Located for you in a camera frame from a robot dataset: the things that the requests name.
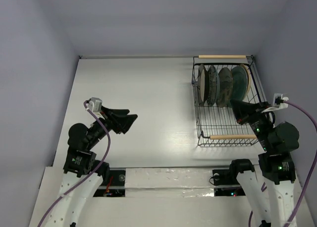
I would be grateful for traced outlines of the dark reindeer pattern plate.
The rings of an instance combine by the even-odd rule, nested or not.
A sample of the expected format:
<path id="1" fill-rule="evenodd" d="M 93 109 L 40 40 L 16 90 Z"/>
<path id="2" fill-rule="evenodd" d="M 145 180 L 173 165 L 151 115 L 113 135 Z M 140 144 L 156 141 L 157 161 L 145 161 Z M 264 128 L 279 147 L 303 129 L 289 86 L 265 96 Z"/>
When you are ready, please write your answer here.
<path id="1" fill-rule="evenodd" d="M 223 108 L 228 105 L 232 96 L 233 77 L 228 67 L 223 67 L 218 73 L 220 79 L 220 91 L 217 99 L 217 106 Z"/>

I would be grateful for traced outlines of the teal glazed plate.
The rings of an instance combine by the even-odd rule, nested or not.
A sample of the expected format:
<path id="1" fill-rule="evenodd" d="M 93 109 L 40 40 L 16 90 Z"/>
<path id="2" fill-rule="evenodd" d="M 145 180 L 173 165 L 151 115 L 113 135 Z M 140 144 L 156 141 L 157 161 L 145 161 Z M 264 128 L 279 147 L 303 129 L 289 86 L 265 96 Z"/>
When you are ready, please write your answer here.
<path id="1" fill-rule="evenodd" d="M 247 90 L 247 73 L 244 68 L 239 65 L 231 70 L 233 77 L 233 90 L 231 99 L 244 100 L 244 96 Z"/>

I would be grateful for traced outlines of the beige wooden plate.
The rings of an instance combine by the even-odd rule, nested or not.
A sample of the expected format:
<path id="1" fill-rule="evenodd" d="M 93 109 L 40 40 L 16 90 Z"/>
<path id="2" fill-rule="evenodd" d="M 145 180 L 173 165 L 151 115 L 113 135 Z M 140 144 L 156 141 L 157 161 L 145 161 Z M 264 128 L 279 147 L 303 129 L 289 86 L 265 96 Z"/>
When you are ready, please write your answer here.
<path id="1" fill-rule="evenodd" d="M 239 66 L 244 68 L 244 70 L 247 73 L 247 90 L 244 96 L 244 99 L 246 99 L 251 88 L 251 74 L 247 66 L 245 66 L 244 64 L 240 64 Z"/>

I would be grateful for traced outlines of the black wire dish rack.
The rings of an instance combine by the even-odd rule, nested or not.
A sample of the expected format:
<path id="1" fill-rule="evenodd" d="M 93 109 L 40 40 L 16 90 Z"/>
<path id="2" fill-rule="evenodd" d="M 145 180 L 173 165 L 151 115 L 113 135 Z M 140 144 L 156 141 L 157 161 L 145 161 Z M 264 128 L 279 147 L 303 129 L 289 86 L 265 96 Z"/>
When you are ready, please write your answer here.
<path id="1" fill-rule="evenodd" d="M 199 105 L 198 77 L 200 75 L 199 66 L 203 64 L 206 69 L 211 65 L 217 72 L 227 67 L 233 69 L 238 65 L 244 65 L 251 77 L 251 87 L 244 98 L 245 102 L 258 103 L 264 100 L 264 96 L 259 92 L 257 81 L 254 77 L 254 62 L 252 57 L 247 57 L 246 62 L 227 62 L 202 60 L 198 56 L 193 57 L 192 66 L 192 86 L 194 94 L 194 106 L 198 145 L 201 147 L 239 147 L 252 146 L 258 143 L 250 126 L 239 125 L 233 114 L 232 108 L 227 106 L 220 108 L 217 104 L 209 106 L 207 103 Z"/>

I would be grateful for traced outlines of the blue floral white plate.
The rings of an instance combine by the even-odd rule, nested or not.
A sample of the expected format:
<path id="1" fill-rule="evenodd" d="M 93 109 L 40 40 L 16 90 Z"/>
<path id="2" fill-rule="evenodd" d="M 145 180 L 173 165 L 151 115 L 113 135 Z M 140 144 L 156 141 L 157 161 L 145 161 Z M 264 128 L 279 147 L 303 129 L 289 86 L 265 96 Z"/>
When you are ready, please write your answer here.
<path id="1" fill-rule="evenodd" d="M 219 83 L 218 72 L 213 65 L 209 66 L 208 73 L 209 73 L 210 89 L 209 89 L 207 103 L 211 107 L 216 103 L 219 97 L 220 83 Z"/>

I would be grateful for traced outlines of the brown rimmed cream plate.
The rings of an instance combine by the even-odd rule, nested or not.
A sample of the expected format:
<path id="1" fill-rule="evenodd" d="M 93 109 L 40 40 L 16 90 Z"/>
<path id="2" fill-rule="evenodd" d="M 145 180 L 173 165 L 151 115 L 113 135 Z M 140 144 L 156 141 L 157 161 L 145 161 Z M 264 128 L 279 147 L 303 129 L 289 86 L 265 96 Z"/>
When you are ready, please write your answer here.
<path id="1" fill-rule="evenodd" d="M 200 64 L 199 66 L 197 89 L 198 89 L 199 105 L 203 106 L 207 100 L 208 93 L 209 93 L 209 75 L 204 64 Z"/>

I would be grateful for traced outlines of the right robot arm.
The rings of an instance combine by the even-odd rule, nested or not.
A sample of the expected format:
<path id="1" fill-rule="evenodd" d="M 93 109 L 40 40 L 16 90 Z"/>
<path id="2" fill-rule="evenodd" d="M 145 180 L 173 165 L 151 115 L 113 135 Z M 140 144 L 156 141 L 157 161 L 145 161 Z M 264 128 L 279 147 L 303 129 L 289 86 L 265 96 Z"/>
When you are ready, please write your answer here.
<path id="1" fill-rule="evenodd" d="M 299 131 L 288 123 L 279 125 L 269 118 L 268 102 L 246 103 L 231 100 L 231 107 L 240 125 L 248 124 L 263 148 L 259 166 L 266 185 L 266 198 L 258 186 L 249 160 L 233 160 L 228 178 L 242 186 L 259 227 L 295 227 L 295 165 L 290 153 L 299 148 Z"/>

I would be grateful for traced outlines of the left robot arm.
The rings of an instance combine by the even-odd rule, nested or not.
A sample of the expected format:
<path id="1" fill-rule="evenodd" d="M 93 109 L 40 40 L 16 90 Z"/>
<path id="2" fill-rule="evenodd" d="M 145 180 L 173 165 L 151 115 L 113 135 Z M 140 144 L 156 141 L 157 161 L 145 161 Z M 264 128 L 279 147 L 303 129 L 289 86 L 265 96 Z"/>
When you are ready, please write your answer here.
<path id="1" fill-rule="evenodd" d="M 110 131 L 125 134 L 138 117 L 127 109 L 105 108 L 100 101 L 85 101 L 84 107 L 95 121 L 90 127 L 76 123 L 69 129 L 59 196 L 46 212 L 47 227 L 79 226 L 88 202 L 98 187 L 109 181 L 110 168 L 105 162 L 107 154 L 97 160 L 92 149 L 104 137 L 110 138 Z"/>

